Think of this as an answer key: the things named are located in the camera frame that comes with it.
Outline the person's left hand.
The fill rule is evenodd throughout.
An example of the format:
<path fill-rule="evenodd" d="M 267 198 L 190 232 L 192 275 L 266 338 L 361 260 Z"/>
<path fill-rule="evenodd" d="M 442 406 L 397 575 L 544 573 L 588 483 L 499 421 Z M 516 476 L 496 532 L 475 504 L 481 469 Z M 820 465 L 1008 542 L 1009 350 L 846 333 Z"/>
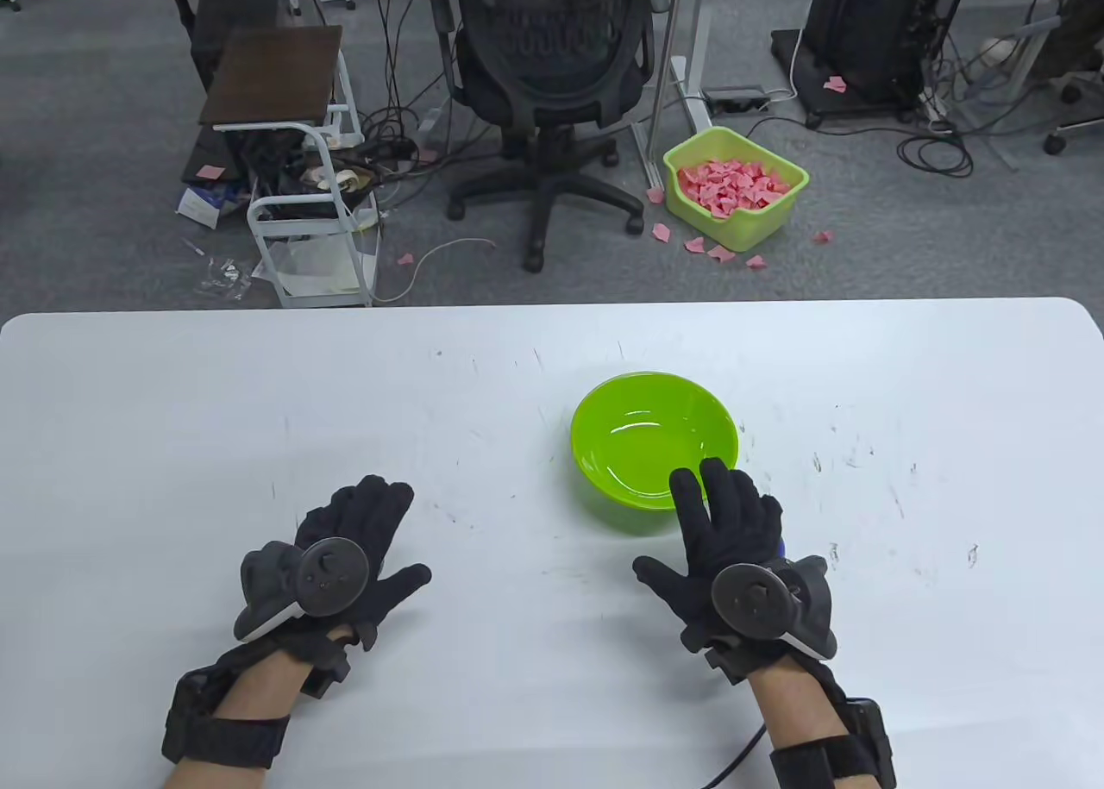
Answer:
<path fill-rule="evenodd" d="M 311 510 L 291 548 L 282 546 L 279 559 L 263 559 L 264 575 L 280 571 L 288 577 L 277 583 L 275 596 L 287 603 L 261 606 L 266 619 L 245 639 L 307 663 L 301 693 L 308 699 L 323 699 L 329 687 L 342 683 L 350 671 L 348 646 L 370 651 L 383 620 L 429 584 L 424 564 L 382 573 L 413 498 L 406 483 L 367 475 Z"/>

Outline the person's right hand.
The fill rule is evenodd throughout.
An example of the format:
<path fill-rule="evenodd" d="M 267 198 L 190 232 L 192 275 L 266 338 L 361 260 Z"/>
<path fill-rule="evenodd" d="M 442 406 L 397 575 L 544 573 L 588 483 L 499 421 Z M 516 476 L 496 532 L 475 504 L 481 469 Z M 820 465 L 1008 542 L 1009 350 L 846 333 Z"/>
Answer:
<path fill-rule="evenodd" d="M 668 486 L 687 571 L 678 573 L 643 555 L 631 561 L 631 572 L 684 623 L 680 639 L 687 651 L 705 651 L 710 667 L 740 684 L 761 668 L 773 667 L 786 651 L 781 641 L 737 635 L 714 606 L 713 583 L 731 566 L 762 566 L 781 558 L 783 508 L 777 498 L 760 494 L 747 473 L 729 469 L 718 458 L 705 458 L 697 471 L 675 469 Z"/>

